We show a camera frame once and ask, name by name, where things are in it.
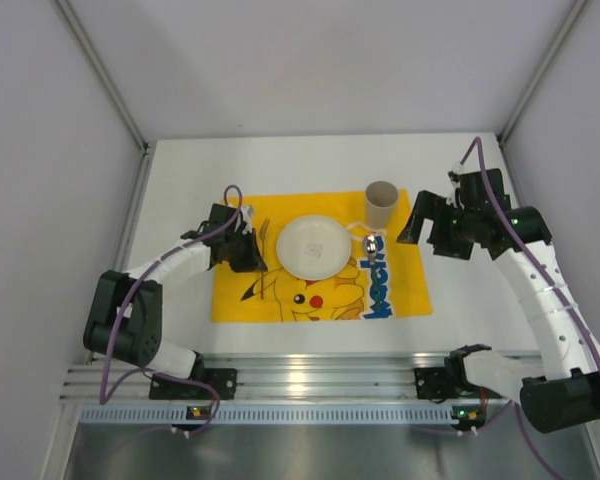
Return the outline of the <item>beige paper cup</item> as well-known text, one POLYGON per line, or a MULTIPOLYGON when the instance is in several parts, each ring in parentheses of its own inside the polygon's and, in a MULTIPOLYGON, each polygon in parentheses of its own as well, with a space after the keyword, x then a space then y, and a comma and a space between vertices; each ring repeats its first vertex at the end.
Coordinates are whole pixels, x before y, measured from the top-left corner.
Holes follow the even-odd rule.
POLYGON ((398 189, 388 181, 375 181, 366 187, 364 196, 366 225, 373 230, 383 229, 398 203, 398 189))

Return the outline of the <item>metal spoon teal handle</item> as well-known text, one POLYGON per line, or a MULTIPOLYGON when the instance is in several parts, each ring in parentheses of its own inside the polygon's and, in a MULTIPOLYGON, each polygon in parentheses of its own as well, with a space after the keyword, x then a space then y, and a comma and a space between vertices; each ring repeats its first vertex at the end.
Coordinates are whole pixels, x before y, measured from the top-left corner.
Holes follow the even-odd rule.
POLYGON ((377 237, 368 234, 362 241, 363 249, 369 263, 371 279, 371 295, 376 309, 381 309, 383 304, 380 277, 377 271, 376 257, 379 252, 377 237))

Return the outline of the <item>white paper plate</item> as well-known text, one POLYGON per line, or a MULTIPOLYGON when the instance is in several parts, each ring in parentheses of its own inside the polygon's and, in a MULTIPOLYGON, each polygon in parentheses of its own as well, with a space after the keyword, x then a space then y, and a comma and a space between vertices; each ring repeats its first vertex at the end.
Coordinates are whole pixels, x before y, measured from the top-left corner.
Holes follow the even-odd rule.
POLYGON ((324 215, 305 215, 286 224, 276 241, 280 265, 291 275, 309 281, 334 277, 344 269, 352 251, 349 232, 324 215))

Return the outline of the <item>yellow pikachu cloth placemat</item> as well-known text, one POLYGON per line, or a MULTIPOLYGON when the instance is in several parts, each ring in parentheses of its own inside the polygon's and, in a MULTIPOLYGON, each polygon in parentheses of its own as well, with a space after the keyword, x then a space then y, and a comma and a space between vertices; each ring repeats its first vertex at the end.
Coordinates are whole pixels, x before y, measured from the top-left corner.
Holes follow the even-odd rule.
POLYGON ((400 246, 396 237, 410 212, 406 191, 400 191, 387 227, 378 234, 376 257, 383 304, 374 307, 371 279, 362 240, 369 234, 364 224, 365 196, 357 192, 251 196, 246 203, 255 209, 258 237, 265 218, 270 218, 266 238, 268 271, 264 272, 264 299, 260 298, 260 275, 238 274, 228 266, 215 270, 211 319, 215 323, 277 323, 304 321, 377 320, 429 315, 432 306, 419 250, 400 246), (325 280, 309 281, 288 273, 276 255, 282 228, 305 215, 330 217, 349 232, 352 251, 344 269, 325 280))

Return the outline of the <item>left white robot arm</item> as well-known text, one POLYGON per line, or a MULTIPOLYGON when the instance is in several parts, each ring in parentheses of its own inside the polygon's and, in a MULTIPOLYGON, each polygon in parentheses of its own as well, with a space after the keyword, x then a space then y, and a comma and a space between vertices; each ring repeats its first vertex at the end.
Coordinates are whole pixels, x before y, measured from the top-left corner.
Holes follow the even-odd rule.
POLYGON ((201 355, 168 340, 166 300, 180 285, 226 262, 235 273, 267 270, 253 226, 254 209, 215 203, 198 229, 140 267, 108 270, 97 283, 86 326, 86 349, 135 367, 188 379, 201 355))

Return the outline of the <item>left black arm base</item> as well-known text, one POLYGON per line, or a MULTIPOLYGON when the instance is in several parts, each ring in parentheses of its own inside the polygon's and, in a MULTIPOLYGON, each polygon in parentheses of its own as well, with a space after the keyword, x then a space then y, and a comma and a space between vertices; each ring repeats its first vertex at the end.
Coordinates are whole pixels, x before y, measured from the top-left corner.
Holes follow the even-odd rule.
MULTIPOLYGON (((220 400, 233 400, 236 393, 238 371, 233 368, 207 368, 198 383, 213 389, 220 400)), ((153 375, 149 390, 151 400, 184 401, 211 400, 212 392, 190 382, 175 381, 153 375)))

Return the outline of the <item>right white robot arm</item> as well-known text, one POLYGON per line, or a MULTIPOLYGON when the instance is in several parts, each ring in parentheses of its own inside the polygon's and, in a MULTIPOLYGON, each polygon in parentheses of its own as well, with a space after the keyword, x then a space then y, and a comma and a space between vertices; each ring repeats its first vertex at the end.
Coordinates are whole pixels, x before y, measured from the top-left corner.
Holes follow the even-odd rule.
POLYGON ((541 433, 600 420, 600 345, 585 341, 573 321, 578 307, 542 215, 512 207, 498 169, 450 177, 454 197, 420 191, 398 242, 417 243, 431 221, 427 241, 435 255, 468 260, 474 246, 486 249, 519 301, 542 360, 535 373, 487 345, 460 347, 444 360, 454 389, 485 388, 513 401, 541 433))

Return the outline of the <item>wooden fork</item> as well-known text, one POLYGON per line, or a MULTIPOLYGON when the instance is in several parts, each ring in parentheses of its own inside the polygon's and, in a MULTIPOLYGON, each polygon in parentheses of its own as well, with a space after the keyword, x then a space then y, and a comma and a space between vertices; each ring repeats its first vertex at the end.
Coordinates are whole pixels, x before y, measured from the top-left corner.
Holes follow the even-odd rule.
MULTIPOLYGON (((270 225, 270 221, 271 221, 270 218, 265 218, 264 221, 263 221, 263 223, 262 223, 262 225, 261 225, 259 233, 258 233, 258 237, 259 237, 260 244, 261 244, 261 255, 262 255, 262 258, 266 257, 266 238, 267 238, 267 232, 268 232, 268 228, 269 228, 269 225, 270 225)), ((260 298, 264 299, 264 289, 265 289, 265 285, 264 285, 264 273, 261 273, 261 275, 260 275, 259 286, 260 286, 260 292, 259 292, 260 298)))

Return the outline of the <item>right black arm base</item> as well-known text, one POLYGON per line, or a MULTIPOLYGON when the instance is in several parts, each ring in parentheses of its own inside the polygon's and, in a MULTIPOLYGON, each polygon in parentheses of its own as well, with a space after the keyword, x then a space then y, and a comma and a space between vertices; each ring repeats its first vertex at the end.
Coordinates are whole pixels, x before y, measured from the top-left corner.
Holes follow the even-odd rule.
POLYGON ((417 367, 413 370, 416 396, 436 404, 448 400, 487 400, 485 390, 466 391, 457 386, 444 367, 417 367))

